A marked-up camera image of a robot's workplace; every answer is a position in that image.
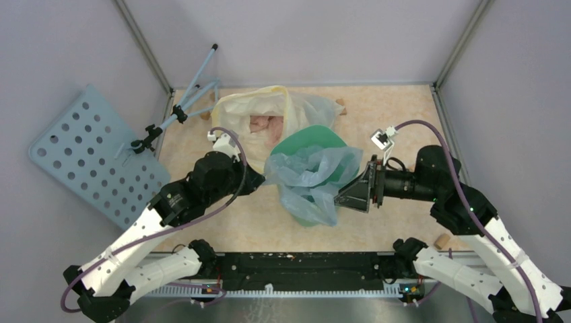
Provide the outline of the translucent white yellow trash bag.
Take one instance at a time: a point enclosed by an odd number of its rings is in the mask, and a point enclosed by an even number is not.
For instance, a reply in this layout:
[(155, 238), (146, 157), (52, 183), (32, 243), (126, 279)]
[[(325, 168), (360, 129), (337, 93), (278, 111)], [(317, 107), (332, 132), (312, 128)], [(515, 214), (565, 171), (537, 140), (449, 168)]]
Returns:
[(220, 98), (211, 120), (238, 135), (248, 163), (261, 173), (278, 143), (312, 125), (332, 129), (345, 112), (337, 100), (273, 85)]

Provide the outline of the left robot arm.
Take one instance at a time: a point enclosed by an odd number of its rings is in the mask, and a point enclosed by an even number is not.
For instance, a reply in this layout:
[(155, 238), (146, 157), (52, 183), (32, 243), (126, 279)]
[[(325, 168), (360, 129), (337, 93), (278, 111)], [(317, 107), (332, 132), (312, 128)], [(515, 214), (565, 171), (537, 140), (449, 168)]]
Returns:
[(78, 310), (94, 322), (111, 322), (130, 305), (183, 277), (212, 276), (216, 255), (205, 240), (194, 240), (155, 262), (142, 260), (166, 238), (210, 215), (212, 204), (253, 193), (265, 177), (239, 155), (211, 151), (195, 162), (186, 178), (161, 188), (137, 220), (107, 250), (63, 273), (66, 290), (77, 296)]

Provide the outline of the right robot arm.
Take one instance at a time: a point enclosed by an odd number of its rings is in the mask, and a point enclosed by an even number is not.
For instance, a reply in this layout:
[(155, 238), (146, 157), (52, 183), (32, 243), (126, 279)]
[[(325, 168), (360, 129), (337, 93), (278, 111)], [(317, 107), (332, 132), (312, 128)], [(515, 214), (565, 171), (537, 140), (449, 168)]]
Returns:
[(430, 215), (470, 245), (485, 262), (483, 273), (457, 263), (415, 238), (394, 242), (395, 269), (436, 279), (478, 303), (497, 322), (559, 322), (570, 309), (570, 288), (548, 279), (507, 232), (496, 208), (458, 179), (459, 160), (437, 145), (422, 147), (413, 171), (389, 170), (373, 157), (365, 171), (335, 197), (361, 212), (384, 198), (430, 201)]

